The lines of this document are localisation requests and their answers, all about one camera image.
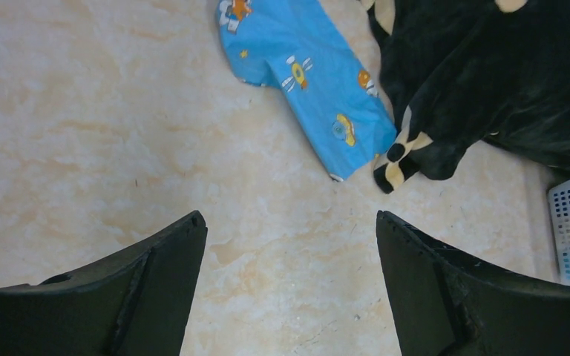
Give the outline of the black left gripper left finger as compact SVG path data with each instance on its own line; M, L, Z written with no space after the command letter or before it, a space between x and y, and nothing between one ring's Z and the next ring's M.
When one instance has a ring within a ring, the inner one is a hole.
M0 355L178 355L207 232L193 211L81 268L0 288Z

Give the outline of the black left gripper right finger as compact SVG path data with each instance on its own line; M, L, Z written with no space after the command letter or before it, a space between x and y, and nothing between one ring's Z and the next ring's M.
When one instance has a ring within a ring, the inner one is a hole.
M570 286L481 260L389 211L376 238L403 355L570 355Z

